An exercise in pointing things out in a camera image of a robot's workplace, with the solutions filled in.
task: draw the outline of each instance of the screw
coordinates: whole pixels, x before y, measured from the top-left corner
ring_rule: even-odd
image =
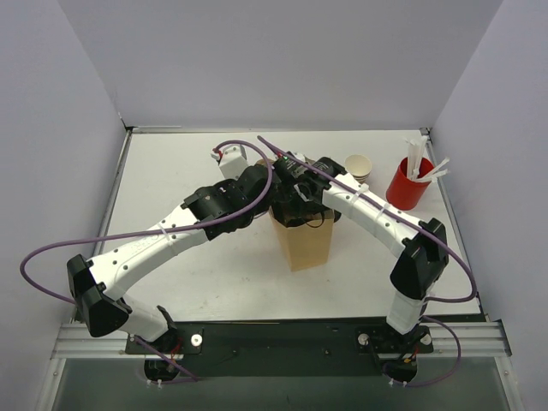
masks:
[[[199,347],[200,345],[202,345],[202,336],[200,334],[194,334],[192,338],[190,338],[190,342],[195,347]]]
[[[367,345],[369,343],[369,336],[367,334],[359,334],[358,343],[360,345]]]
[[[430,334],[426,334],[424,337],[420,339],[420,342],[425,345],[430,345],[432,344],[432,337],[430,337]]]

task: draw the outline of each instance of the red cup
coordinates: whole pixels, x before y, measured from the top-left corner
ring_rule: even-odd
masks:
[[[426,158],[420,162],[419,177],[428,174],[434,165]],[[386,190],[386,199],[395,208],[411,210],[417,206],[420,197],[426,191],[430,182],[412,182],[407,178],[408,159],[404,158],[397,168],[394,178]]]

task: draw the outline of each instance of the metal frame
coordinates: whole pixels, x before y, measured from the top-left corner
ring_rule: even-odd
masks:
[[[423,358],[456,357],[456,344],[453,336],[440,325],[431,323],[427,325],[431,331],[434,352],[420,354],[420,356]],[[501,323],[448,323],[447,325],[459,337],[463,357],[506,358],[509,354],[509,345]],[[59,330],[51,358],[53,360],[73,358],[159,360],[155,355],[126,354],[127,340],[128,334],[121,331],[115,331],[106,337],[93,338],[89,335],[84,324],[63,324]],[[390,355],[382,354],[380,357],[389,358]]]
[[[190,132],[250,132],[258,131],[252,128],[234,129],[234,130],[185,130],[181,128],[134,128],[129,129],[122,147],[116,174],[112,189],[110,191],[109,201],[99,228],[99,235],[104,235],[110,224],[114,204],[120,183],[122,180],[123,169],[128,157],[128,150],[131,143],[132,134],[156,134],[156,133],[190,133]],[[435,154],[432,148],[432,141],[429,139],[426,145],[428,155],[432,162],[436,164]],[[462,257],[468,262],[466,248],[462,242],[455,213],[450,203],[449,196],[442,182],[438,180],[445,206],[450,216],[450,221],[456,234],[458,246]],[[97,244],[93,250],[93,255],[101,253],[103,243]],[[428,324],[431,333],[435,351],[432,354],[423,354],[424,358],[455,357],[456,345],[453,337],[448,331],[439,325]],[[463,357],[492,357],[496,361],[500,374],[504,393],[507,397],[509,408],[512,411],[522,411],[525,408],[521,402],[515,373],[509,356],[508,341],[503,330],[503,326],[498,322],[486,323],[447,323],[460,339],[462,345]],[[38,411],[49,411],[52,409],[57,396],[57,390],[63,375],[64,365],[67,359],[157,359],[155,355],[127,355],[125,353],[127,334],[117,331],[107,337],[92,338],[85,325],[72,323],[63,324],[59,330],[55,348],[51,355],[50,364],[42,390],[39,395],[39,401],[36,409]]]
[[[110,190],[109,201],[104,210],[101,225],[99,226],[98,236],[105,235],[109,229],[110,218],[112,217],[112,210],[116,203],[116,196],[118,195],[118,189],[120,188],[120,182],[122,180],[123,169],[126,165],[128,158],[129,144],[131,143],[132,131],[128,130],[124,137],[122,150],[120,151],[120,157],[116,164],[116,173],[114,181],[112,183],[112,189]],[[96,243],[93,248],[92,255],[98,255],[103,252],[104,243]],[[76,311],[74,310],[71,321],[74,322]],[[50,411],[53,408],[53,404],[57,397],[57,390],[59,389],[59,383],[61,376],[63,375],[66,360],[63,358],[55,358],[51,356],[50,363],[45,374],[44,382],[42,383],[42,390],[40,391],[39,399],[36,404],[37,411]]]

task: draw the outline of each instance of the glass panel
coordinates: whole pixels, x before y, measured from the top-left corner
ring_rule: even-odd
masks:
[[[453,359],[420,360],[418,378],[450,369]],[[389,387],[385,377],[210,378],[146,387],[143,360],[67,360],[54,409],[405,409],[508,410],[494,359],[465,358],[451,378],[428,388]]]

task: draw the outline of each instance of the paper cup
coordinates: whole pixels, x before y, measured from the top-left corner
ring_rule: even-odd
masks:
[[[359,183],[366,181],[371,174],[373,164],[369,158],[360,154],[349,156],[344,162],[344,168]]]

